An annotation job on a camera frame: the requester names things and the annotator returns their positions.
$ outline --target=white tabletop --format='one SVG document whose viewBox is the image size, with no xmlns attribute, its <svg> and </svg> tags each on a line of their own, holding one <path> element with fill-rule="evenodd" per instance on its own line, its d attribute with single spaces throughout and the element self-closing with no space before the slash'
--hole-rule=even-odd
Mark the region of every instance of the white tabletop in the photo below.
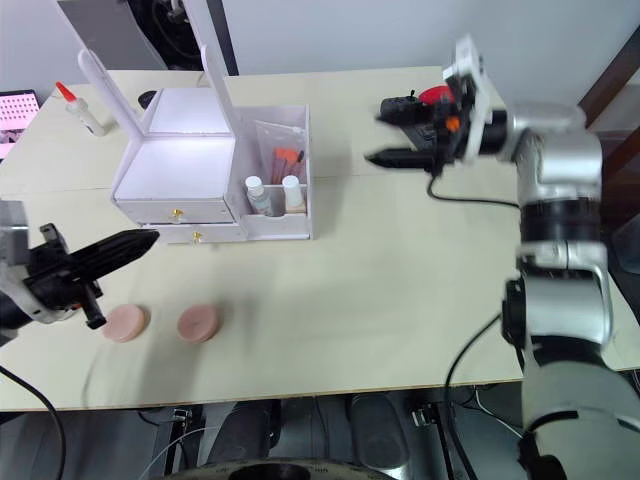
<svg viewBox="0 0 640 480">
<path fill-rule="evenodd" d="M 133 103 L 144 90 L 195 85 L 194 72 L 118 72 Z M 81 313 L 31 324 L 0 349 L 0 364 L 61 409 L 114 408 L 440 385 L 460 347 L 500 308 L 516 275 L 518 213 L 429 200 L 420 172 L 386 172 L 364 153 L 407 141 L 376 124 L 379 101 L 439 83 L 439 68 L 228 79 L 238 105 L 308 103 L 317 206 L 312 241 L 156 245 L 100 281 L 109 311 L 136 303 L 143 334 L 114 344 Z M 108 117 L 90 86 L 74 91 Z M 109 203 L 126 144 L 94 138 L 50 99 L 0 165 L 3 198 L 25 201 L 31 243 L 54 222 L 75 250 L 134 225 Z M 448 169 L 443 193 L 515 197 L 515 172 L 493 159 Z M 613 368 L 640 366 L 640 329 L 615 284 Z M 191 305 L 221 308 L 220 333 L 198 346 L 177 335 Z M 456 383 L 520 377 L 494 328 L 460 365 Z M 39 409 L 0 379 L 0 410 Z"/>
</svg>

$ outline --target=small bottle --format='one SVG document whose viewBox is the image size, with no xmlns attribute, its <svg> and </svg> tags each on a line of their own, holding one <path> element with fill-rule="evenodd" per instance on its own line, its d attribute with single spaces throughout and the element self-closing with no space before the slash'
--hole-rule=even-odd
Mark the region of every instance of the small bottle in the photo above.
<svg viewBox="0 0 640 480">
<path fill-rule="evenodd" d="M 65 107 L 67 112 L 78 117 L 82 124 L 87 127 L 87 130 L 96 137 L 102 137 L 105 134 L 104 127 L 100 125 L 96 117 L 91 114 L 87 102 L 82 98 L 76 97 L 60 82 L 56 82 L 56 87 L 58 87 L 58 90 L 60 90 L 60 93 L 62 93 L 62 96 L 67 101 L 67 106 Z"/>
<path fill-rule="evenodd" d="M 260 177 L 247 177 L 244 184 L 247 186 L 247 198 L 253 210 L 267 217 L 273 217 L 271 197 L 264 189 Z"/>
<path fill-rule="evenodd" d="M 287 175 L 282 179 L 282 186 L 284 187 L 285 212 L 307 213 L 307 205 L 304 203 L 298 177 Z"/>
</svg>

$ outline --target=red cap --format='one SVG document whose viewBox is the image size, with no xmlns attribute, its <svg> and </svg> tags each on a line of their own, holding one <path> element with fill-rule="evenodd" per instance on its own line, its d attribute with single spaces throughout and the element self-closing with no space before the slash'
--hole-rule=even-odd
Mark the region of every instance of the red cap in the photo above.
<svg viewBox="0 0 640 480">
<path fill-rule="evenodd" d="M 450 102 L 455 102 L 455 98 L 453 98 L 451 89 L 446 85 L 439 85 L 437 87 L 429 88 L 422 92 L 418 97 L 418 99 L 422 103 L 426 103 L 427 105 L 433 105 L 443 98 L 447 98 Z"/>
<path fill-rule="evenodd" d="M 56 87 L 58 87 L 58 90 L 60 90 L 60 93 L 62 94 L 62 96 L 67 102 L 76 101 L 76 96 L 73 93 L 71 93 L 71 91 L 67 87 L 62 85 L 62 83 L 56 82 Z"/>
</svg>

